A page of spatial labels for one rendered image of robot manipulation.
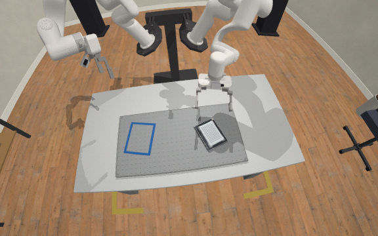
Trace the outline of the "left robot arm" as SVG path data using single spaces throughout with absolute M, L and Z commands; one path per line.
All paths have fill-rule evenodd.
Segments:
M 221 89 L 224 84 L 220 83 L 224 68 L 236 62 L 240 56 L 239 52 L 222 42 L 223 37 L 231 31 L 247 31 L 256 15 L 265 18 L 272 10 L 273 0 L 209 0 L 204 12 L 194 26 L 194 29 L 187 34 L 188 40 L 195 45 L 202 45 L 203 38 L 214 24 L 214 17 L 223 21 L 233 20 L 222 27 L 211 44 L 211 55 L 209 59 L 208 78 L 211 80 L 212 89 Z

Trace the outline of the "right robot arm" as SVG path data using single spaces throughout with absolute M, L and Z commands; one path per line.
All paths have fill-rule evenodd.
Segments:
M 134 18 L 139 9 L 133 0 L 96 0 L 104 9 L 112 10 L 112 20 L 140 43 L 142 49 L 150 47 L 155 37 L 148 33 Z M 80 66 L 88 68 L 91 61 L 79 32 L 64 36 L 66 0 L 43 0 L 45 18 L 37 22 L 37 32 L 53 61 L 83 52 Z

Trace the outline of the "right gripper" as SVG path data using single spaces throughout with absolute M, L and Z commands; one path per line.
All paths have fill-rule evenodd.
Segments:
M 87 49 L 89 58 L 90 59 L 93 59 L 93 58 L 95 59 L 95 62 L 97 64 L 99 72 L 103 73 L 104 70 L 102 68 L 102 65 L 99 64 L 98 62 L 104 61 L 105 65 L 106 65 L 106 68 L 108 70 L 108 74 L 110 76 L 110 79 L 113 79 L 114 78 L 114 73 L 112 71 L 112 68 L 109 67 L 108 61 L 107 61 L 106 57 L 104 57 L 104 56 L 100 57 L 100 55 L 101 55 L 100 54 L 101 47 L 100 47 L 100 43 L 98 41 L 98 38 L 97 38 L 96 34 L 90 34 L 90 35 L 87 35 L 87 36 L 86 35 L 82 36 L 82 34 L 80 33 L 80 35 L 81 35 L 81 37 L 83 39 L 83 42 L 85 44 L 85 48 Z

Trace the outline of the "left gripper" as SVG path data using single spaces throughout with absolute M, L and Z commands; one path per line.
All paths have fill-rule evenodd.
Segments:
M 232 85 L 231 77 L 230 76 L 223 76 L 223 78 L 220 80 L 221 84 L 224 84 L 224 87 L 220 87 L 220 89 L 216 90 L 222 90 L 223 92 L 227 92 L 228 95 L 230 95 L 230 102 L 229 102 L 229 111 L 232 111 L 232 91 L 230 90 L 230 87 Z M 208 74 L 201 73 L 199 74 L 198 79 L 198 87 L 196 88 L 196 103 L 195 108 L 198 108 L 198 93 L 201 92 L 201 90 L 211 89 L 211 80 L 208 78 Z

